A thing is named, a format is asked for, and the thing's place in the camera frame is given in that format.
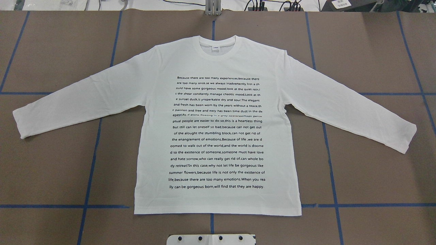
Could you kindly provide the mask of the white long-sleeve printed shirt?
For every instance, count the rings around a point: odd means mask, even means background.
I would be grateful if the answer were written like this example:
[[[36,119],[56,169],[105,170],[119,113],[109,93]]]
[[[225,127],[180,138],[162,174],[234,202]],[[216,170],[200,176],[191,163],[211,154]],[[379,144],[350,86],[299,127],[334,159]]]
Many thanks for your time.
[[[145,107],[135,214],[300,216],[287,104],[401,153],[416,133],[285,50],[238,36],[154,46],[13,116],[27,138]]]

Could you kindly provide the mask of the grey aluminium frame post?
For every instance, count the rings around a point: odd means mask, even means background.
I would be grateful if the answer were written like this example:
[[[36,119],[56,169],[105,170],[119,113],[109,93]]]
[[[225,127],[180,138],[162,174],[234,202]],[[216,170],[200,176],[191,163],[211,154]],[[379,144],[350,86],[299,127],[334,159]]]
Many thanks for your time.
[[[221,0],[206,0],[205,1],[205,15],[219,16],[222,13]]]

